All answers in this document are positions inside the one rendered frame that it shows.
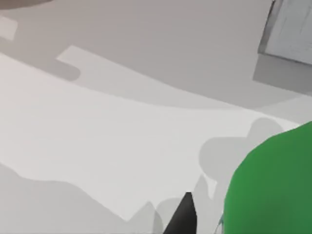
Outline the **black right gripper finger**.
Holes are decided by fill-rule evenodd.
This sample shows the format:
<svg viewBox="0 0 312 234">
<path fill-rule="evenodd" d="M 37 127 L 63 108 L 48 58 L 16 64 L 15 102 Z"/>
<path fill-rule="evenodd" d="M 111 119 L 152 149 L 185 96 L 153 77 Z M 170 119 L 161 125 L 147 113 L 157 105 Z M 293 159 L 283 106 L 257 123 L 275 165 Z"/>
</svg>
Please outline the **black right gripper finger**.
<svg viewBox="0 0 312 234">
<path fill-rule="evenodd" d="M 186 192 L 163 234 L 196 234 L 197 214 L 191 192 Z"/>
</svg>

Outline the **pale grey cabinet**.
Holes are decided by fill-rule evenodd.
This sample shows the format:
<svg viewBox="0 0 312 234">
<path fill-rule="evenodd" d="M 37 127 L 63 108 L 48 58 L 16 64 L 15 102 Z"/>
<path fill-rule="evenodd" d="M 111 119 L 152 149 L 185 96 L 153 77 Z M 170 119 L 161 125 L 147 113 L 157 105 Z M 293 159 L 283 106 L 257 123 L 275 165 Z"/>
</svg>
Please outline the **pale grey cabinet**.
<svg viewBox="0 0 312 234">
<path fill-rule="evenodd" d="M 312 0 L 272 0 L 258 53 L 312 66 Z"/>
</svg>

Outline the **green bottle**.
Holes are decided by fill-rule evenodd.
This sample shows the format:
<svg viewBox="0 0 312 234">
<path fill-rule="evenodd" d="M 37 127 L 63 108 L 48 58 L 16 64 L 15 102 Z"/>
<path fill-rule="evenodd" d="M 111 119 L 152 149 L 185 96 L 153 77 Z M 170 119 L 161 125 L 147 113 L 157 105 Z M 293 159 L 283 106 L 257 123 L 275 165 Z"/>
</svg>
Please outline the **green bottle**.
<svg viewBox="0 0 312 234">
<path fill-rule="evenodd" d="M 312 121 L 271 136 L 234 171 L 221 234 L 312 234 Z"/>
</svg>

